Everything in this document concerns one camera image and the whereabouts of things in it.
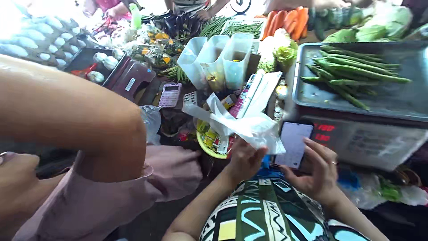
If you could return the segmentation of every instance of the yellow basket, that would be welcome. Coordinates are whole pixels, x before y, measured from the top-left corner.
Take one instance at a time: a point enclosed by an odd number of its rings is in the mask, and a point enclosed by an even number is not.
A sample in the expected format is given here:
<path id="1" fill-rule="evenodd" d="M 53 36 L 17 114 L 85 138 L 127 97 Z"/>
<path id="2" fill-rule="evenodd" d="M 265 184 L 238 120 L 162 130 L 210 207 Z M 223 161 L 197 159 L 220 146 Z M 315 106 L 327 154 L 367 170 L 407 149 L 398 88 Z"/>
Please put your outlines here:
<path id="1" fill-rule="evenodd" d="M 202 123 L 201 120 L 198 120 L 198 126 Z M 220 154 L 217 152 L 217 150 L 215 150 L 214 148 L 209 147 L 207 144 L 204 143 L 204 135 L 198 131 L 196 131 L 196 137 L 198 139 L 198 143 L 201 146 L 202 150 L 204 150 L 204 152 L 206 152 L 208 155 L 214 157 L 214 158 L 218 158 L 218 159 L 226 159 L 227 158 L 227 154 Z"/>

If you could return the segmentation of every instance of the clear plastic container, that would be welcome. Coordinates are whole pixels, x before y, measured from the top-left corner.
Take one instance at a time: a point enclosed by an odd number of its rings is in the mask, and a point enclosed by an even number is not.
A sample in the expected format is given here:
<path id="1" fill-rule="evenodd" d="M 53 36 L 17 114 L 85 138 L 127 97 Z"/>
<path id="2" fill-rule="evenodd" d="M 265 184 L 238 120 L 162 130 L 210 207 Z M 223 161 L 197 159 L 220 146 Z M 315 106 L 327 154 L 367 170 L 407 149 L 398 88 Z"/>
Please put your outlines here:
<path id="1" fill-rule="evenodd" d="M 223 50 L 226 87 L 230 90 L 242 88 L 250 60 L 253 39 L 254 36 L 250 33 L 235 33 Z"/>
<path id="2" fill-rule="evenodd" d="M 183 49 L 177 60 L 178 65 L 183 69 L 189 80 L 198 90 L 204 90 L 208 87 L 208 82 L 202 73 L 201 66 L 196 60 L 203 45 L 207 42 L 207 37 L 192 38 Z"/>
<path id="3" fill-rule="evenodd" d="M 223 91 L 226 88 L 223 67 L 223 49 L 230 40 L 227 35 L 215 35 L 206 42 L 196 61 L 200 63 L 202 73 L 214 92 Z"/>

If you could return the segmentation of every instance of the hand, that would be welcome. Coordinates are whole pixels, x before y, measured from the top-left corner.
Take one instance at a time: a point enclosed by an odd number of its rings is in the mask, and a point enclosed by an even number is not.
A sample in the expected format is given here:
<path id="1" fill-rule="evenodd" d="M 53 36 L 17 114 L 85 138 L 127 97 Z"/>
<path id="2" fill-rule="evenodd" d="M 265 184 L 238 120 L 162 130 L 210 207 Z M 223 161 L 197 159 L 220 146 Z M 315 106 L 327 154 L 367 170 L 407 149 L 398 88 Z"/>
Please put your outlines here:
<path id="1" fill-rule="evenodd" d="M 195 16 L 201 21 L 208 21 L 212 18 L 212 14 L 206 10 L 199 10 L 196 12 Z"/>
<path id="2" fill-rule="evenodd" d="M 318 201 L 322 205 L 333 207 L 339 202 L 341 190 L 337 187 L 337 154 L 308 138 L 304 138 L 306 157 L 313 164 L 312 176 L 296 176 L 293 171 L 280 165 L 280 170 L 291 185 Z"/>
<path id="3" fill-rule="evenodd" d="M 230 163 L 223 172 L 232 180 L 234 185 L 250 179 L 260 169 L 262 158 L 267 151 L 266 147 L 255 150 L 250 144 L 238 137 L 232 146 Z"/>
<path id="4" fill-rule="evenodd" d="M 350 3 L 346 3 L 343 0 L 313 0 L 313 6 L 317 9 L 343 8 L 350 5 Z"/>
<path id="5" fill-rule="evenodd" d="M 0 154 L 0 240 L 11 240 L 64 176 L 39 180 L 38 164 L 36 155 Z"/>
<path id="6" fill-rule="evenodd" d="M 110 9 L 107 9 L 104 15 L 108 16 L 112 20 L 115 20 L 117 18 L 122 17 L 126 13 L 128 13 L 128 8 L 125 6 L 123 2 L 120 2 L 116 6 Z"/>

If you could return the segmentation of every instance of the carrot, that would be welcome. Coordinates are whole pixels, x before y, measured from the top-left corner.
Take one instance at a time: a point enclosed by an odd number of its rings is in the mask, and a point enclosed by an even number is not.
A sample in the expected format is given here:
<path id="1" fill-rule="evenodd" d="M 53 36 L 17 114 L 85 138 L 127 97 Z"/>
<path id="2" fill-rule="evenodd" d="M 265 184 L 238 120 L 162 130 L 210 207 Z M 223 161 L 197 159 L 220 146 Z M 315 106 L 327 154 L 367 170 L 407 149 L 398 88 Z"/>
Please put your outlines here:
<path id="1" fill-rule="evenodd" d="M 308 36 L 308 25 L 305 26 L 302 32 L 302 38 L 306 38 Z"/>
<path id="2" fill-rule="evenodd" d="M 270 28 L 270 25 L 272 24 L 272 20 L 275 17 L 275 15 L 276 15 L 275 11 L 271 11 L 268 14 L 267 19 L 266 19 L 265 31 L 263 32 L 262 40 L 264 40 L 268 36 L 269 28 Z"/>
<path id="3" fill-rule="evenodd" d="M 291 35 L 291 38 L 294 41 L 298 41 L 300 39 L 300 36 L 302 36 L 302 32 L 305 29 L 305 26 L 308 23 L 308 19 L 309 19 L 308 11 L 309 11 L 308 8 L 303 8 L 298 13 L 297 26 L 293 34 Z"/>
<path id="4" fill-rule="evenodd" d="M 287 33 L 291 34 L 296 28 L 296 26 L 297 26 L 297 22 L 296 21 L 292 22 L 290 26 L 287 28 Z"/>
<path id="5" fill-rule="evenodd" d="M 275 15 L 275 17 L 273 17 L 272 20 L 272 24 L 269 27 L 269 32 L 268 32 L 268 36 L 273 36 L 273 34 L 275 33 L 275 31 L 279 28 L 282 27 L 282 23 L 284 21 L 285 18 L 285 11 L 279 11 L 279 13 L 277 15 Z"/>
<path id="6" fill-rule="evenodd" d="M 287 29 L 292 22 L 297 19 L 298 13 L 296 10 L 290 11 L 284 19 L 284 25 L 282 26 L 284 29 Z"/>

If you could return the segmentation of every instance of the red digital display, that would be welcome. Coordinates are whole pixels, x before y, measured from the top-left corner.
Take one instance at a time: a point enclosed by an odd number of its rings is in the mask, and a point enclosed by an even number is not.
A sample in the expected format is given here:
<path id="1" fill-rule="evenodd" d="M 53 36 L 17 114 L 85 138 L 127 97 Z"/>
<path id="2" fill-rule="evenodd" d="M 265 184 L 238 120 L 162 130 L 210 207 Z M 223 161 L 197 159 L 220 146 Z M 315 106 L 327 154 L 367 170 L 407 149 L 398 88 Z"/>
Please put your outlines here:
<path id="1" fill-rule="evenodd" d="M 314 123 L 314 128 L 315 130 L 322 131 L 322 132 L 330 132 L 333 131 L 336 127 L 334 125 L 328 125 L 328 124 L 320 124 L 320 123 Z M 317 142 L 323 146 L 327 146 L 326 143 L 321 143 L 321 142 L 328 142 L 330 140 L 330 135 L 324 135 L 321 133 L 316 133 L 315 140 L 317 140 Z"/>

